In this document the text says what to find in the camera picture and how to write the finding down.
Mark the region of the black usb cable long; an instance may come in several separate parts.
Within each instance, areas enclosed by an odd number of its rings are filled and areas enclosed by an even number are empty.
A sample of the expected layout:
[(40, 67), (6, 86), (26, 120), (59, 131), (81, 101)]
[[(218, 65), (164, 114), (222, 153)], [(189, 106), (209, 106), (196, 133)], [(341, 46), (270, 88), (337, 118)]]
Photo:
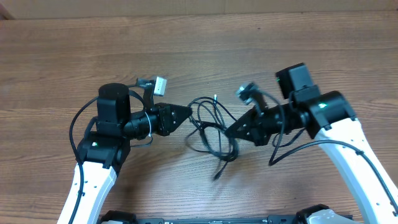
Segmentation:
[[(194, 113), (192, 113), (192, 115), (193, 115), (193, 117), (194, 117), (195, 119), (197, 119), (197, 105), (193, 105), (193, 106), (196, 106), (196, 116), (194, 116)], [(202, 109), (200, 110), (200, 117), (201, 117), (201, 119), (202, 119), (203, 121), (208, 121), (208, 122), (213, 122), (213, 121), (214, 121), (213, 118), (211, 117), (211, 115), (209, 114), (209, 112), (207, 112), (207, 110), (204, 109), (204, 108), (202, 108)], [(207, 129), (214, 129), (214, 130), (216, 131), (216, 137), (217, 137), (217, 147), (216, 147), (216, 149), (211, 145), (211, 142), (209, 141), (209, 137), (208, 137), (208, 135), (207, 135), (207, 133), (206, 133), (206, 130), (207, 130)], [(206, 134), (206, 136), (207, 136), (207, 138), (208, 138), (208, 142), (210, 143), (210, 146), (211, 146), (214, 150), (218, 151), (219, 149), (221, 149), (222, 152), (228, 152), (229, 143), (228, 143), (227, 137), (226, 137), (224, 134), (220, 134), (215, 128), (206, 128), (206, 129), (205, 129), (205, 134)], [(189, 149), (195, 151), (196, 149), (189, 143), (189, 138), (188, 138), (187, 140), (185, 140), (186, 137), (184, 138), (184, 144), (185, 144), (185, 146), (187, 146)], [(213, 176), (213, 182), (217, 181), (217, 180), (221, 177), (221, 175), (223, 174), (223, 171), (226, 169), (226, 166), (227, 166), (229, 163), (230, 163), (230, 162), (225, 162), (225, 161), (219, 160), (218, 165), (217, 165), (217, 168), (216, 168), (216, 171), (215, 171), (215, 174), (214, 174), (214, 176)]]

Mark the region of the black usb cable short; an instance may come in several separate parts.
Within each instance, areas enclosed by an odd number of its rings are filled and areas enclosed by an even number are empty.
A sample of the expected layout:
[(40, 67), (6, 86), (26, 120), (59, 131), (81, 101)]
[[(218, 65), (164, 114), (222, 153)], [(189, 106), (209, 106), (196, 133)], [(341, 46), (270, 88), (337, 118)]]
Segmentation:
[[(188, 107), (191, 108), (193, 105), (197, 105), (197, 119), (195, 119), (193, 115), (190, 115), (189, 122), (191, 122), (194, 125), (195, 130), (192, 133), (190, 133), (185, 140), (187, 140), (192, 134), (198, 131), (206, 150), (205, 151), (195, 150), (196, 152), (212, 154), (215, 157), (217, 157), (219, 160), (225, 162), (233, 162), (234, 160), (236, 160), (239, 156), (238, 142), (237, 140), (235, 140), (235, 138), (232, 138), (231, 136), (228, 136), (225, 133), (227, 127), (223, 115), (221, 114), (220, 108), (224, 110), (226, 114), (233, 119), (233, 121), (237, 121), (237, 119), (225, 108), (224, 105), (222, 105), (218, 100), (214, 98), (201, 96), (199, 98), (195, 98), (194, 100), (192, 100), (188, 104)], [(200, 110), (202, 108), (206, 109), (207, 112), (209, 112), (209, 114), (214, 120), (213, 122), (203, 121), (201, 119)], [(229, 143), (228, 152), (222, 152), (221, 149), (216, 151), (210, 146), (208, 138), (205, 134), (206, 128), (215, 128), (220, 134), (224, 134), (227, 137)]]

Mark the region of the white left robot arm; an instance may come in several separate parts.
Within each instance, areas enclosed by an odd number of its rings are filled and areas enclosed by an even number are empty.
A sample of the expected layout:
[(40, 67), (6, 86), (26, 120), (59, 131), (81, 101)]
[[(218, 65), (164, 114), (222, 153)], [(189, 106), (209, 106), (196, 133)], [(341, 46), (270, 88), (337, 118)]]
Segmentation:
[(158, 78), (99, 88), (98, 96), (91, 100), (97, 104), (98, 114), (91, 118), (80, 143), (71, 144), (77, 164), (59, 223), (138, 222), (133, 213), (100, 213), (133, 147), (131, 141), (155, 134), (168, 136), (192, 115), (187, 106), (154, 103), (153, 97), (162, 96), (165, 85)]

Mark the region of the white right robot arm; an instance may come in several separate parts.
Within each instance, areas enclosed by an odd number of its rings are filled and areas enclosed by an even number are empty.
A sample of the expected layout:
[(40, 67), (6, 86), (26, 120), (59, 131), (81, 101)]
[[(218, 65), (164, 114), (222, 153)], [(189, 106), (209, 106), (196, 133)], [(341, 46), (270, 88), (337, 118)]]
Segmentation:
[(397, 187), (370, 147), (346, 98), (338, 91), (321, 93), (304, 63), (280, 70), (275, 77), (288, 103), (269, 108), (264, 101), (266, 92), (255, 83), (242, 85), (237, 96), (247, 105), (253, 102), (254, 108), (225, 134), (263, 146), (273, 134), (282, 137), (303, 129), (313, 141), (281, 156), (272, 154), (269, 165), (302, 149), (319, 146), (338, 169), (365, 223), (397, 223)]

